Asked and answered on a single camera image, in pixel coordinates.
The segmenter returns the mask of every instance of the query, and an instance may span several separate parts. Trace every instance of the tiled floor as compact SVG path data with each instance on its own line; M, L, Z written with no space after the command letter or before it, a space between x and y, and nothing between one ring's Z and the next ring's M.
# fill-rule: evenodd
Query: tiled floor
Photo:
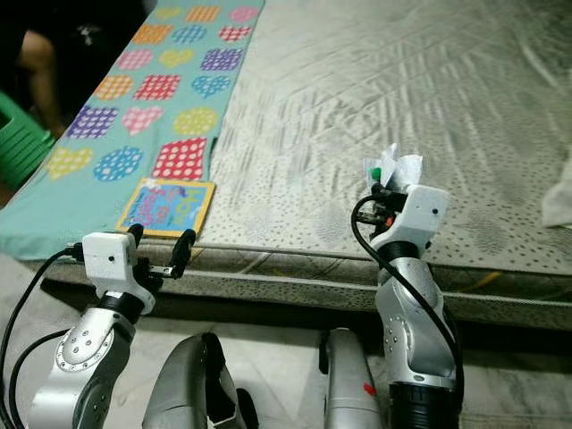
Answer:
M30 272L0 255L0 327L30 278ZM24 345L69 326L76 317L75 310L36 291L13 333L9 364ZM138 324L130 363L115 386L105 428L140 427L167 355L181 339L204 331L216 332L221 338L229 370L235 383L251 392L262 429L322 427L327 380L317 368L319 332L144 318ZM19 404L24 420L33 392L51 366L53 346L38 349L22 369ZM369 362L380 401L386 404L383 358L371 356ZM572 362L568 358L469 350L465 371L463 427L572 427Z

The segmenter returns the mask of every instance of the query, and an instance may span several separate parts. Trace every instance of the green stool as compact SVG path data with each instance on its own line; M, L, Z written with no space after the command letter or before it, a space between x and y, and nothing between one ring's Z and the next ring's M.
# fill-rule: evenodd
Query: green stool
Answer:
M55 139L0 91L0 180L17 189L38 168Z

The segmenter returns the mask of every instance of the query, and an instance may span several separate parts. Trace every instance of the book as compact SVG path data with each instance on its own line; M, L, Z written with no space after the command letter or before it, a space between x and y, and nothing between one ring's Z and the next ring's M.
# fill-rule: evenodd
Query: book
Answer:
M142 178L116 224L127 231L134 223L146 236L179 237L188 228L200 232L215 185L208 181L167 181Z

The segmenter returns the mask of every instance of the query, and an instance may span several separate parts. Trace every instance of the polka dot heart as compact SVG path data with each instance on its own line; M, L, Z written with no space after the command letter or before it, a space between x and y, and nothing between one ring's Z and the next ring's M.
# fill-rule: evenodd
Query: polka dot heart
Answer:
M166 67L173 68L189 62L193 59L194 55L195 53L192 49L183 49L181 51L169 49L161 54L159 57L159 63Z
M158 105L154 105L148 109L141 109L133 106L127 111L125 116L123 116L122 124L127 130L129 130L130 136L134 136L146 129L151 122L159 119L162 114L163 109Z
M157 7L155 9L155 15L160 20L168 20L179 16L182 13L182 7Z
M115 100L131 90L131 76L106 76L93 93L100 100Z
M123 147L103 156L93 169L99 181L120 181L139 168L143 152L138 147Z
M91 161L93 151L89 147L72 152L67 147L59 147L46 164L46 170L53 181L77 172Z
M171 35L172 41L181 45L188 45L203 38L206 34L206 28L202 25L191 25L184 29L178 29Z
M156 45L163 42L172 30L172 25L143 24L133 36L132 42L139 45Z
M230 17L235 22L247 22L256 18L258 15L258 9L251 6L241 6L233 9L230 13Z
M151 49L135 49L121 54L117 60L117 67L122 70L137 70L147 65L152 59Z
M234 70L240 63L242 49L209 49L200 64L201 70Z
M119 109L112 107L84 105L65 136L70 139L99 139L107 133L118 113Z
M198 76L193 80L191 87L203 96L203 98L209 98L217 92L227 89L229 85L231 85L231 80L226 76L218 76L216 78Z
M250 34L251 30L252 27L232 27L229 25L225 25L218 32L218 37L224 40L225 42L229 43L238 42L239 40L245 38L248 34Z
M218 115L213 109L195 107L181 112L172 127L179 134L205 134L216 125L217 120Z
M221 11L221 6L193 6L187 18L186 22L212 22L218 16Z
M203 175L206 138L180 140L164 145L156 159L153 177L198 181Z
M168 100L179 86L181 76L174 74L150 74L133 96L136 100Z

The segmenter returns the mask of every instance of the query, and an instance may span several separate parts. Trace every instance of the gray mattress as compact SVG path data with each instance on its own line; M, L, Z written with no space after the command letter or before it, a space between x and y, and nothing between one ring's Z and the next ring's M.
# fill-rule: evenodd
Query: gray mattress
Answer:
M396 142L424 157L423 184L450 192L424 258L453 310L572 329L572 231L541 226L571 135L569 9L267 0L214 149L200 249L166 289L373 309L349 213L367 191L362 159Z

